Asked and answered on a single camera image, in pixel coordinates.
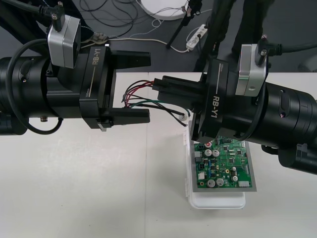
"red wire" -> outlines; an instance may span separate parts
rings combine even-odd
[[[125,105],[128,106],[128,103],[129,103],[129,100],[130,100],[131,96],[132,96],[136,91],[138,91],[140,88],[144,88],[144,87],[146,87],[146,86],[152,85],[153,83],[154,83],[154,81],[151,81],[151,82],[148,82],[148,83],[144,83],[144,84],[140,85],[139,87],[133,89],[133,91],[127,93],[127,94],[126,94],[126,104],[125,104]]]

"dark floor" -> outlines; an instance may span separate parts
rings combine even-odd
[[[104,0],[88,1],[91,8],[99,6]],[[212,0],[203,0],[203,10],[212,8]],[[129,4],[119,4],[122,9],[132,15],[135,10]],[[146,15],[143,10],[135,4],[139,11],[139,16]],[[226,39],[222,42],[219,50],[219,58],[225,59],[231,52],[231,47],[235,39],[235,35],[239,28],[242,17],[243,0],[237,0],[232,11],[230,18],[229,30]],[[111,12],[119,18],[127,18],[123,12],[115,9],[109,0],[103,9]],[[264,32],[268,35],[269,40],[275,43],[283,43],[286,45],[295,45],[317,41],[317,1],[315,0],[275,0],[275,3],[268,11],[267,17],[264,21]],[[211,12],[203,13],[196,16],[187,27],[184,27],[173,46],[179,50],[185,50],[186,37],[188,33],[194,28],[205,23]],[[104,12],[96,12],[98,18],[110,18]],[[85,19],[91,19],[91,15],[87,12],[83,13]],[[135,24],[133,29],[125,36],[129,37],[135,33],[146,33],[153,29],[151,24],[152,18],[140,24]],[[138,35],[136,38],[159,39],[168,42],[169,38],[179,25],[181,20],[165,21],[161,27],[154,30],[147,35]],[[121,24],[118,21],[106,21],[108,24]],[[107,35],[118,35],[124,32],[128,27],[113,28],[100,24],[96,20],[87,20],[88,25],[97,32],[104,32]],[[0,28],[0,58],[8,57],[20,46],[20,43],[9,35],[5,30]],[[163,44],[156,42],[136,42],[136,41],[118,41],[112,42],[111,48],[116,50],[133,50],[151,52],[152,66],[146,68],[128,69],[126,71],[148,71],[148,72],[190,72],[193,70],[196,59],[198,57],[197,49],[193,52],[180,54],[173,50],[167,50]],[[317,49],[308,50],[304,52],[285,54],[279,57],[271,58],[272,63],[271,72],[297,72],[297,67],[300,62],[317,54]]]

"capacitor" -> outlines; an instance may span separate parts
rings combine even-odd
[[[223,179],[222,179],[222,178],[218,178],[218,179],[217,179],[217,185],[218,185],[218,186],[223,186],[223,184],[224,184]]]
[[[212,145],[212,143],[211,143],[211,142],[208,142],[208,143],[205,144],[205,147],[206,147],[206,148],[210,148],[211,145]]]
[[[212,155],[214,156],[214,157],[218,157],[219,156],[219,151],[218,150],[213,150],[212,151]]]
[[[209,157],[210,155],[212,155],[212,151],[210,149],[205,150],[204,154]]]
[[[214,187],[216,185],[216,183],[214,182],[213,179],[210,179],[207,181],[207,187]]]
[[[238,177],[237,177],[237,176],[233,176],[231,179],[232,179],[232,181],[234,181],[234,182],[238,181]]]

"power strip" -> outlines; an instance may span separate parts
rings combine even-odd
[[[201,25],[192,38],[190,38],[190,40],[187,42],[186,48],[192,51],[199,42],[198,35],[200,34],[202,38],[207,33],[207,31],[208,30],[205,28],[205,24]]]

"circuit board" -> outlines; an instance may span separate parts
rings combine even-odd
[[[244,141],[217,137],[194,146],[198,188],[252,187]]]

